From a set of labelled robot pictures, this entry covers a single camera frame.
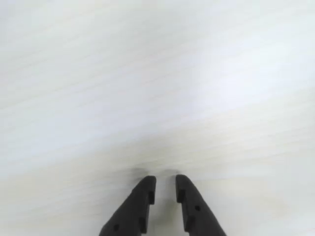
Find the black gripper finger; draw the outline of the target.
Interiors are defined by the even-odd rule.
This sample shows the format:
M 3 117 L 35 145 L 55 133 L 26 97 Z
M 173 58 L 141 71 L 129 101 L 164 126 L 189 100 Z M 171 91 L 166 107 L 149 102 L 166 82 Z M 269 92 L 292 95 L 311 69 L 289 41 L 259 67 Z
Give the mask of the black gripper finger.
M 176 175 L 176 200 L 182 205 L 184 231 L 190 236 L 224 236 L 226 233 L 186 175 Z
M 139 181 L 100 231 L 101 236 L 141 236 L 147 233 L 150 205 L 155 203 L 156 177 Z

